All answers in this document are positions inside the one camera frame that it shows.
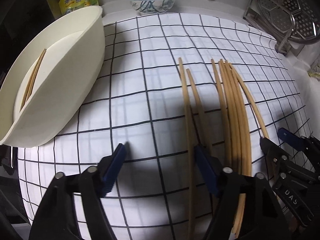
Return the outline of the white round basin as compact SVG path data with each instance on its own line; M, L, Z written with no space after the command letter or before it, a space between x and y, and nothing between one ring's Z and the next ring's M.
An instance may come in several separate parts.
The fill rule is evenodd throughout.
M100 6L71 12L43 29L20 53L1 87L1 144L40 146L55 137L89 94L103 65ZM20 110L35 64L46 53L30 98Z

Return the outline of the perforated steel steamer plate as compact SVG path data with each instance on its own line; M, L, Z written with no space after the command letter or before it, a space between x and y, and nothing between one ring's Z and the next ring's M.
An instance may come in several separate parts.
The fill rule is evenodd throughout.
M314 0L257 0L262 17L273 31L289 40L312 44L319 40L319 5Z

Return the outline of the checkered white cloth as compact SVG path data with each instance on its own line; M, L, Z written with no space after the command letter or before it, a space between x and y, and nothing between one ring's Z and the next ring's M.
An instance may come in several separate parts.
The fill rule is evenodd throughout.
M275 39L247 25L196 14L134 17L104 27L105 61L80 109L50 142L18 150L30 221L57 172L78 174L120 143L130 151L102 200L118 239L186 239L188 143L179 62L190 70L213 152L224 158L212 62L231 62L259 108L270 139L277 130L311 135L305 103Z

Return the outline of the steel dish rack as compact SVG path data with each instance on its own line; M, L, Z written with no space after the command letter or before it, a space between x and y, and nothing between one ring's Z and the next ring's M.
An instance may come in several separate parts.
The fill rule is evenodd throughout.
M286 55L292 45L289 38L296 28L291 12L274 0L249 0L243 19L276 39L276 52Z

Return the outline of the bottom floral bowl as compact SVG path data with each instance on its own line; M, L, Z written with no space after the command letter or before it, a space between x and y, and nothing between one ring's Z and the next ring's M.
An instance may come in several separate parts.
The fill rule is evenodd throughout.
M160 14L169 11L176 0L129 0L140 14Z

